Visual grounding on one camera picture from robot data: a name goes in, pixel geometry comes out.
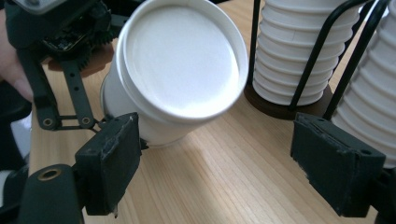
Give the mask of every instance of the wooden surface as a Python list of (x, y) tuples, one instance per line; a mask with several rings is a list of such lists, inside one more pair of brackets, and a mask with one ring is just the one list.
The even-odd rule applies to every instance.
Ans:
[[(221, 8), (250, 44), (253, 0)], [(102, 118), (99, 91), (108, 67), (84, 79), (92, 109)], [(62, 114), (73, 114), (62, 74), (48, 72)], [(337, 216), (290, 157), (292, 121), (274, 119), (242, 95), (222, 117), (170, 147), (143, 151), (140, 166), (119, 205), (119, 216), (85, 217), (86, 223), (374, 223)], [(31, 172), (74, 164), (93, 133), (48, 132), (33, 119)]]

